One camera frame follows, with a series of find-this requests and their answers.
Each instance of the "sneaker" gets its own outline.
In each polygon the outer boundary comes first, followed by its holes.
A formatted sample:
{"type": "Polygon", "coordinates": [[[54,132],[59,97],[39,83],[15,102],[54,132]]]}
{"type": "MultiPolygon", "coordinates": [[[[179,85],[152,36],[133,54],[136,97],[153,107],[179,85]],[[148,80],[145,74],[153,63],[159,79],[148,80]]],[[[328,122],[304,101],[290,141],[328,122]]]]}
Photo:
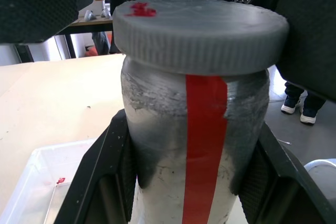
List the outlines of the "sneaker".
{"type": "Polygon", "coordinates": [[[85,15],[84,15],[84,21],[88,22],[90,20],[97,19],[95,15],[93,15],[92,11],[86,10],[85,15]]]}
{"type": "Polygon", "coordinates": [[[315,124],[317,110],[303,108],[301,110],[301,113],[302,113],[301,117],[300,117],[301,123],[310,124],[310,125],[314,125],[315,124]]]}
{"type": "Polygon", "coordinates": [[[281,111],[285,114],[292,115],[295,112],[295,108],[300,104],[300,98],[292,98],[287,96],[285,102],[281,107],[281,111]]]}
{"type": "Polygon", "coordinates": [[[104,10],[101,12],[100,17],[110,18],[111,17],[110,11],[105,7],[104,10]]]}

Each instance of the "clear plastic container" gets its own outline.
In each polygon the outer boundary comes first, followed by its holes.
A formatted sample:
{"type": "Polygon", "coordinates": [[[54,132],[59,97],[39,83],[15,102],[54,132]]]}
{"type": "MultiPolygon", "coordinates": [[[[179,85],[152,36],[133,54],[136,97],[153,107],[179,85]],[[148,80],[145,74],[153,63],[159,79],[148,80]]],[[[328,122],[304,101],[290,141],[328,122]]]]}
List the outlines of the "clear plastic container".
{"type": "Polygon", "coordinates": [[[336,210],[336,158],[313,160],[304,167],[336,210]]]}
{"type": "Polygon", "coordinates": [[[79,163],[95,139],[33,151],[0,217],[0,224],[53,223],[79,163]]]}

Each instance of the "person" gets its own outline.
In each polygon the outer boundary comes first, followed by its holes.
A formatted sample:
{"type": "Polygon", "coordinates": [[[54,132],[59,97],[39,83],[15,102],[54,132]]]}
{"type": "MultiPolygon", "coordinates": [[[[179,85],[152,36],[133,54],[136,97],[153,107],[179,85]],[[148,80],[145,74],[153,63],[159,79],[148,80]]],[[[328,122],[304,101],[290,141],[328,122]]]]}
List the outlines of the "person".
{"type": "MultiPolygon", "coordinates": [[[[106,14],[108,12],[106,10],[103,10],[103,13],[106,16],[106,14]]],[[[94,17],[92,15],[92,13],[90,13],[89,10],[85,13],[84,20],[86,22],[88,22],[90,20],[93,20],[95,18],[96,17],[94,17]]],[[[107,35],[106,35],[106,33],[104,31],[92,33],[92,40],[93,40],[93,43],[95,44],[95,48],[97,50],[97,54],[98,55],[118,54],[118,53],[120,53],[120,50],[117,48],[117,46],[114,43],[113,36],[112,36],[112,41],[110,43],[109,40],[108,40],[108,37],[107,37],[107,35]]]]}
{"type": "MultiPolygon", "coordinates": [[[[303,89],[286,82],[285,93],[287,95],[281,111],[285,114],[293,114],[296,107],[300,104],[300,96],[304,92],[303,89]]],[[[317,112],[322,108],[326,101],[308,91],[308,95],[304,101],[303,109],[301,109],[300,121],[304,124],[314,125],[317,112]]]]}

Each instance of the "red tape strip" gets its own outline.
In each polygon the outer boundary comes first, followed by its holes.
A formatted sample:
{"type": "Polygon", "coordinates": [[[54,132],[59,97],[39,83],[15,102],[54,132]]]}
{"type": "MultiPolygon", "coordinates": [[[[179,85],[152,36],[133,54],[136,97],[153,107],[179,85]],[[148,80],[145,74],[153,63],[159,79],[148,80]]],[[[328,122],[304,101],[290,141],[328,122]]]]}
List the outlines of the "red tape strip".
{"type": "Polygon", "coordinates": [[[207,224],[226,133],[227,85],[186,76],[187,160],[182,224],[207,224]]]}

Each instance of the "gray floor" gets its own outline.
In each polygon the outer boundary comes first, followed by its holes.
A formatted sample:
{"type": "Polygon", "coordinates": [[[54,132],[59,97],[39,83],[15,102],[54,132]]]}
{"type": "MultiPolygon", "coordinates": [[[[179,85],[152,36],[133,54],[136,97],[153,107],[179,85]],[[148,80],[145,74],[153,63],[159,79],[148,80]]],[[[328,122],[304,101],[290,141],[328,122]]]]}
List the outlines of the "gray floor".
{"type": "Polygon", "coordinates": [[[315,159],[336,158],[336,104],[327,101],[319,111],[314,126],[300,122],[299,109],[293,115],[280,112],[286,98],[285,81],[275,66],[269,68],[270,103],[265,121],[275,137],[290,144],[283,144],[303,163],[315,159]]]}

